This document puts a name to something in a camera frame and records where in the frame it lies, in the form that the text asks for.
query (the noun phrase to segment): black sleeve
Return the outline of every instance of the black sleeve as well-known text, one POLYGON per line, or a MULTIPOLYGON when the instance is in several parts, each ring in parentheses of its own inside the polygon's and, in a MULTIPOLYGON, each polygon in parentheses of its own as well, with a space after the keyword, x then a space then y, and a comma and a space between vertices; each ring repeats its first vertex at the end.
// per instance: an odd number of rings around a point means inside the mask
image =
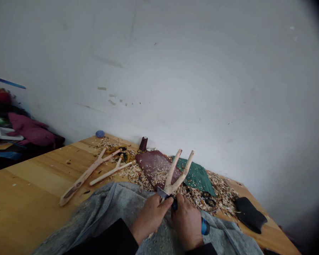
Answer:
POLYGON ((95 254, 99 250, 104 254, 135 255, 138 244, 125 222, 119 219, 99 236, 73 247, 63 255, 95 254))
POLYGON ((211 243, 207 243, 203 246, 200 246, 196 249, 190 250, 185 253, 185 255, 200 255, 200 254, 206 254, 206 255, 217 255, 213 245, 211 243))

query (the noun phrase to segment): wooden table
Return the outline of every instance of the wooden table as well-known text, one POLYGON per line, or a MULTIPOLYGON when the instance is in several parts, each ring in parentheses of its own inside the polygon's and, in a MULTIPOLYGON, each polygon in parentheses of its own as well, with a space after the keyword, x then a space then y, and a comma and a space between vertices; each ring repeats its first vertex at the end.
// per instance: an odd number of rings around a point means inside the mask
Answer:
MULTIPOLYGON (((118 139, 112 135, 106 136, 111 138, 111 143, 116 143, 118 139)), ((98 138, 93 136, 0 170, 0 254, 30 254, 46 237, 68 221, 82 201, 110 181, 107 178, 100 184, 89 186, 90 181, 112 170, 115 165, 102 164, 66 206, 58 205, 61 195, 96 160, 94 155, 97 152, 90 145, 97 141, 98 138), (71 159, 71 164, 66 164, 68 159, 71 159)), ((119 141, 134 150, 138 149, 136 144, 122 139, 119 141)), ((128 179, 117 174, 112 181, 128 179)), ((269 248, 283 255, 300 254, 248 189, 242 183, 239 185, 233 180, 228 182, 268 219, 262 234, 252 232, 240 222, 241 230, 253 237, 263 249, 269 248)), ((234 220, 222 213, 218 217, 234 220)))

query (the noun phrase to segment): blue knife handle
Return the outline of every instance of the blue knife handle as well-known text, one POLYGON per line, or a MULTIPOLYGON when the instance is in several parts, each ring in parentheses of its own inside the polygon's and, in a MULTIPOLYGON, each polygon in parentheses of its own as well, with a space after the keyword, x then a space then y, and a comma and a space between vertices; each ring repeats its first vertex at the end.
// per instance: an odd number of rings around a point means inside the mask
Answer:
MULTIPOLYGON (((177 211, 178 205, 177 205, 177 199, 175 198, 174 195, 170 195, 169 197, 172 197, 174 199, 173 204, 171 205, 174 211, 177 211)), ((210 232, 210 224, 208 221, 206 221, 204 218, 201 217, 202 221, 202 228, 201 228, 201 234, 206 236, 210 232)))

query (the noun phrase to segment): gray cloth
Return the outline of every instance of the gray cloth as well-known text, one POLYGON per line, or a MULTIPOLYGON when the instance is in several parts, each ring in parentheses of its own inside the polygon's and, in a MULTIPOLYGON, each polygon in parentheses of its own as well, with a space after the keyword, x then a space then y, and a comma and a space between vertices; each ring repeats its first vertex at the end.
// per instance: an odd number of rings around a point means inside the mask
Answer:
MULTIPOLYGON (((98 236, 119 218, 130 226, 146 199, 153 194, 129 182, 109 183, 84 201, 72 218, 43 241, 33 254, 62 254, 88 238, 98 236)), ((203 236, 203 240, 212 243, 218 255, 263 254, 254 239, 244 235, 234 222, 201 213, 211 226, 209 235, 203 236)), ((105 245, 109 244, 102 243, 102 252, 105 245)), ((173 231, 170 212, 167 212, 157 233, 143 241, 137 254, 184 254, 173 231)))

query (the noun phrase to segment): thread spool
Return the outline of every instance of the thread spool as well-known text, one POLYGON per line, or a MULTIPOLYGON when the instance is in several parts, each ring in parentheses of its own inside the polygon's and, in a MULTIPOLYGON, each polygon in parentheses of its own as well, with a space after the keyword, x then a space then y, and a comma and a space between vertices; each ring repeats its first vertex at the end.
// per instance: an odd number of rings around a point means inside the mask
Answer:
POLYGON ((140 151, 145 151, 146 150, 146 144, 148 143, 148 138, 143 136, 141 144, 139 145, 139 150, 140 151))

